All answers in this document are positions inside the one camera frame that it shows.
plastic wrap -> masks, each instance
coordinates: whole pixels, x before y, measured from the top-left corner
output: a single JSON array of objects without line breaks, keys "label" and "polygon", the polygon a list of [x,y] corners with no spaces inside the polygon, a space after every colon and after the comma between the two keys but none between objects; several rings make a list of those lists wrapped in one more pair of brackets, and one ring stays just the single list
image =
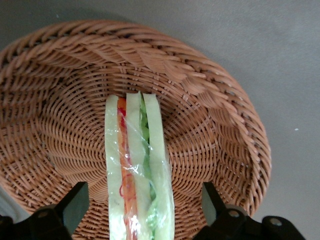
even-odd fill
[{"label": "plastic wrap", "polygon": [[171,169],[156,96],[109,96],[104,133],[110,239],[173,240]]}]

woven basket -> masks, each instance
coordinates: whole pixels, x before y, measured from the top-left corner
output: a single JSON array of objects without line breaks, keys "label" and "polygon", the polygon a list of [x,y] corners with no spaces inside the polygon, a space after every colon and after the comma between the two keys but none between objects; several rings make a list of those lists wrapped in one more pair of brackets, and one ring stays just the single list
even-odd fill
[{"label": "woven basket", "polygon": [[137,91],[157,94],[161,104],[175,239],[206,224],[204,181],[252,215],[266,193],[271,158],[247,94],[203,54],[133,23],[51,25],[0,53],[1,185],[31,213],[87,181],[90,208],[73,237],[108,238],[105,102]]}]

wrapped sandwich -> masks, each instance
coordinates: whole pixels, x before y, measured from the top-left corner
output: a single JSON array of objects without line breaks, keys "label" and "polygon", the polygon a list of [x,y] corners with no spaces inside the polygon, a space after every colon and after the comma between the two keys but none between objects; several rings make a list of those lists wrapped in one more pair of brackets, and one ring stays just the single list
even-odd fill
[{"label": "wrapped sandwich", "polygon": [[156,95],[110,95],[105,154],[111,240],[173,240],[171,169]]}]

sandwich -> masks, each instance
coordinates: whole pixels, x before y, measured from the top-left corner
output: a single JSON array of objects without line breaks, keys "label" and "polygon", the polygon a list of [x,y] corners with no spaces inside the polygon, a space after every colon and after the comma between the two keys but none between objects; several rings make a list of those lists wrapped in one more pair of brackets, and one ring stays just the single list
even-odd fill
[{"label": "sandwich", "polygon": [[171,169],[156,95],[110,95],[105,156],[111,240],[173,240]]}]

black clamp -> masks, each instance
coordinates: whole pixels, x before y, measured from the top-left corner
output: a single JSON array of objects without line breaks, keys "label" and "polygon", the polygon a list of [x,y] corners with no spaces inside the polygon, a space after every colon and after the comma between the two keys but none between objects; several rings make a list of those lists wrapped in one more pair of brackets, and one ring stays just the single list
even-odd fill
[{"label": "black clamp", "polygon": [[193,240],[305,240],[283,217],[266,216],[259,223],[242,208],[226,206],[211,182],[203,184],[202,209],[208,226]]},{"label": "black clamp", "polygon": [[78,182],[57,204],[41,207],[24,221],[0,215],[0,240],[72,240],[89,208],[88,183]]}]

